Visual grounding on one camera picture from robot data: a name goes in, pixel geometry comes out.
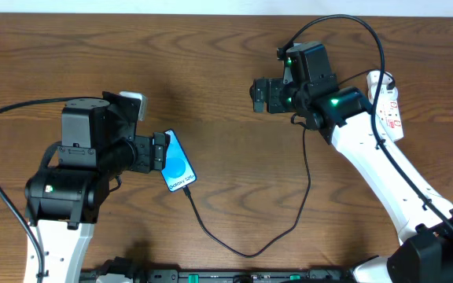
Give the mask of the blue Galaxy smartphone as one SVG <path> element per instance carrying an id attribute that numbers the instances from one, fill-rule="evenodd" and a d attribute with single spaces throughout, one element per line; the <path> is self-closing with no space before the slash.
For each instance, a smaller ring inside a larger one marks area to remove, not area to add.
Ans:
<path id="1" fill-rule="evenodd" d="M 169 129 L 165 134 L 169 135 L 170 143 L 161 175 L 168 190 L 175 192 L 194 183 L 197 176 L 175 131 Z"/>

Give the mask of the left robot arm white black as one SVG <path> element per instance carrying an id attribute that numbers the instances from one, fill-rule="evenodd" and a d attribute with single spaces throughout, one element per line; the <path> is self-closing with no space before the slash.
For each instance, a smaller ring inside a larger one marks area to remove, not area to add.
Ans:
<path id="1" fill-rule="evenodd" d="M 28 246 L 24 280 L 77 282 L 109 183 L 125 171 L 148 174 L 166 165 L 168 134 L 138 136 L 147 98 L 122 91 L 69 98 L 61 140 L 44 154 L 25 187 L 25 215 L 38 249 Z"/>

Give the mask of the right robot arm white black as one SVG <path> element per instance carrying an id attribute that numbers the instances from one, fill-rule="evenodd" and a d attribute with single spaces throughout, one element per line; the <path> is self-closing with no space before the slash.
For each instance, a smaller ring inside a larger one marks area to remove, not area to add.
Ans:
<path id="1" fill-rule="evenodd" d="M 400 247 L 354 266 L 355 282 L 453 282 L 453 204 L 414 168 L 371 116 L 370 99 L 341 89 L 320 42 L 289 48 L 277 79 L 255 79 L 255 112 L 290 112 L 349 160 L 388 212 Z"/>

